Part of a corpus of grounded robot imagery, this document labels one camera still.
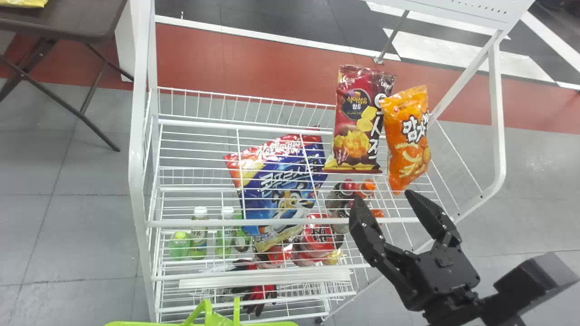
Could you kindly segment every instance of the chip bag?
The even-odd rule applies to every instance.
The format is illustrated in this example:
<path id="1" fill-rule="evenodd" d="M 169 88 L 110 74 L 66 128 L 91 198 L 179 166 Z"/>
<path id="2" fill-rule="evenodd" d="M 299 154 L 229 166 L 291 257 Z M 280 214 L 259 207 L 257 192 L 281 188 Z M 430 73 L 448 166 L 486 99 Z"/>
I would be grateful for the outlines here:
<path id="1" fill-rule="evenodd" d="M 288 134 L 224 159 L 245 219 L 288 219 L 284 225 L 242 226 L 258 252 L 302 231 L 292 219 L 306 217 L 316 201 L 314 192 L 327 178 L 321 173 L 326 159 L 320 136 Z"/>
<path id="2" fill-rule="evenodd" d="M 42 8 L 48 0 L 0 0 L 0 6 Z"/>
<path id="3" fill-rule="evenodd" d="M 399 194 L 427 171 L 431 151 L 427 141 L 427 86 L 417 86 L 381 99 L 389 158 L 389 184 Z"/>
<path id="4" fill-rule="evenodd" d="M 390 96 L 394 75 L 360 66 L 341 66 L 336 88 L 332 153 L 324 172 L 379 173 L 376 162 L 383 112 L 379 100 Z"/>

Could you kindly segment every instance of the dark table top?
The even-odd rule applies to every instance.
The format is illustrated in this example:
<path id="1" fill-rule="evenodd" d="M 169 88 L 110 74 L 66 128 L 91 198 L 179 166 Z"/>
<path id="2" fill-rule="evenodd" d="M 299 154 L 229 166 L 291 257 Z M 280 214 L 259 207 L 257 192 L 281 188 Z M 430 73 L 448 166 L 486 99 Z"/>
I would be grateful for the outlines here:
<path id="1" fill-rule="evenodd" d="M 0 6 L 0 30 L 98 43 L 112 37 L 127 0 L 48 0 L 44 8 Z"/>

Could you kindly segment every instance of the green bottle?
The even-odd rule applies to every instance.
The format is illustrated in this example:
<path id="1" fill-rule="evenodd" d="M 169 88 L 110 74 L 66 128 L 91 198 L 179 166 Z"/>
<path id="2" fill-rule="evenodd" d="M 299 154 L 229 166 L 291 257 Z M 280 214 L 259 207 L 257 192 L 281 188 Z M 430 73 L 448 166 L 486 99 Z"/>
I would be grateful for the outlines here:
<path id="1" fill-rule="evenodd" d="M 224 220 L 232 220 L 234 218 L 234 208 L 230 206 L 223 207 L 222 218 Z M 223 226 L 223 229 L 217 229 L 215 249 L 215 255 L 217 259 L 227 258 L 231 254 L 231 245 L 235 235 L 234 231 L 235 228 L 231 225 L 225 225 Z"/>
<path id="2" fill-rule="evenodd" d="M 192 220 L 205 220 L 208 218 L 208 209 L 198 206 L 193 211 Z M 194 226 L 191 228 L 191 249 L 189 256 L 192 259 L 203 259 L 208 254 L 208 227 Z"/>
<path id="3" fill-rule="evenodd" d="M 187 232 L 177 231 L 169 242 L 169 255 L 173 260 L 183 260 L 191 247 L 191 238 Z"/>
<path id="4" fill-rule="evenodd" d="M 235 219 L 241 220 L 241 219 L 244 219 L 244 217 L 242 216 L 241 213 L 239 213 L 238 215 L 235 216 Z M 235 250 L 237 250 L 239 252 L 248 251 L 248 249 L 250 248 L 250 242 L 252 241 L 252 239 L 250 237 L 246 236 L 246 234 L 242 230 L 241 226 L 235 227 L 234 235 L 235 235 L 235 238 L 234 238 L 234 241 L 232 244 L 234 245 Z"/>

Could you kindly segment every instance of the green basket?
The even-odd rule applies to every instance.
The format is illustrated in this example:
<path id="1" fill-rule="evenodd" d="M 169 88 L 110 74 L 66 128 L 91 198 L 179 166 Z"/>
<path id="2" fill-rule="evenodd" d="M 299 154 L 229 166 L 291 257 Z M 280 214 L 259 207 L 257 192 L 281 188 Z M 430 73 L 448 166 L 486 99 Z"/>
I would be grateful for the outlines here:
<path id="1" fill-rule="evenodd" d="M 193 321 L 205 310 L 205 321 L 203 324 L 194 324 Z M 144 323 L 141 321 L 112 321 L 105 326 L 171 326 L 177 324 Z M 223 317 L 219 313 L 212 312 L 212 304 L 209 300 L 203 300 L 183 323 L 183 326 L 240 326 L 240 298 L 234 298 L 234 320 Z M 273 323 L 253 323 L 248 326 L 298 326 L 291 321 L 277 321 Z"/>

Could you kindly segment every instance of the table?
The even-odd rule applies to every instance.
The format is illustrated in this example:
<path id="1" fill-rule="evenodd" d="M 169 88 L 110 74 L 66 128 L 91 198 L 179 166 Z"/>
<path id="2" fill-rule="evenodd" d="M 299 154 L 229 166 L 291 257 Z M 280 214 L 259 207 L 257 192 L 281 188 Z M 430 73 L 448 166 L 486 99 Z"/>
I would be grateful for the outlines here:
<path id="1" fill-rule="evenodd" d="M 14 71 L 14 74 L 0 89 L 0 102 L 22 80 L 26 80 L 77 116 L 111 149 L 120 151 L 119 147 L 85 116 L 85 112 L 106 66 L 133 80 L 128 72 L 108 61 L 91 45 L 113 36 L 126 2 L 127 0 L 50 0 L 42 9 L 0 7 L 0 30 L 25 32 L 38 36 L 37 42 L 20 62 L 12 63 L 0 55 L 0 62 Z M 80 109 L 73 107 L 29 75 L 61 39 L 85 44 L 103 62 Z"/>

